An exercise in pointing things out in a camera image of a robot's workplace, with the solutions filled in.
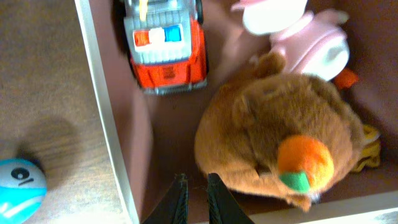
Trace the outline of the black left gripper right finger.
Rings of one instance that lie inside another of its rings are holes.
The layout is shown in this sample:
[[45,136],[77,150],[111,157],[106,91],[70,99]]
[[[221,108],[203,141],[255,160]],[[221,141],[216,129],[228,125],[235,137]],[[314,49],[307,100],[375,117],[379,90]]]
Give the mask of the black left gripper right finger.
[[254,224],[218,174],[208,175],[207,193],[210,224]]

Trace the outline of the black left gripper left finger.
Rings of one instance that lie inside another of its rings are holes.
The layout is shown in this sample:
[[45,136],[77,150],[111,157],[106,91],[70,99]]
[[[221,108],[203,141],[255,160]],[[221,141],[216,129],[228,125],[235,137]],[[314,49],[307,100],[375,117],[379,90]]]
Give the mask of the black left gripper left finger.
[[188,179],[185,174],[179,174],[175,177],[165,196],[142,223],[188,223]]

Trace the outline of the brown plush toy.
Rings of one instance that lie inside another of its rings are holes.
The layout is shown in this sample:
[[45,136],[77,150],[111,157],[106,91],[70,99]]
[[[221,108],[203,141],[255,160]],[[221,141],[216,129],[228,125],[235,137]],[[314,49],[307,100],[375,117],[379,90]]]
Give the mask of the brown plush toy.
[[227,188],[307,212],[344,179],[364,148],[363,124],[334,84],[258,57],[220,86],[198,125],[194,153]]

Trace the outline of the yellow round toy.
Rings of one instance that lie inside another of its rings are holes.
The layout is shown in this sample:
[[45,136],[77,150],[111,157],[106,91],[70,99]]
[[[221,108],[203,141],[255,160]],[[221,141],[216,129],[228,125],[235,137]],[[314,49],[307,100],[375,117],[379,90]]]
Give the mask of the yellow round toy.
[[380,132],[365,124],[363,126],[365,135],[365,147],[361,153],[361,158],[353,167],[351,172],[358,173],[365,168],[377,168],[381,162],[381,134]]

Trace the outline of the red grey toy truck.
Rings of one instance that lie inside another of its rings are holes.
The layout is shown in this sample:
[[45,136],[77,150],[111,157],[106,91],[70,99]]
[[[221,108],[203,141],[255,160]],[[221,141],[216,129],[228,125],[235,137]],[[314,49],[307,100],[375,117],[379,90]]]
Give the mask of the red grey toy truck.
[[167,95],[207,84],[200,0],[126,0],[130,64],[145,94]]

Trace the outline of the pink white duck toy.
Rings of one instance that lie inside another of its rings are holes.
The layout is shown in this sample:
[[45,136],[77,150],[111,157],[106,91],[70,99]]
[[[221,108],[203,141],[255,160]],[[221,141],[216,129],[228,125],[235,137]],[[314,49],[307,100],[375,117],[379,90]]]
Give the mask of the pink white duck toy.
[[307,0],[243,0],[231,6],[242,11],[245,29],[268,35],[271,52],[285,60],[284,71],[316,75],[332,81],[340,90],[351,88],[359,77],[346,67],[350,50],[341,25],[345,11],[306,10]]

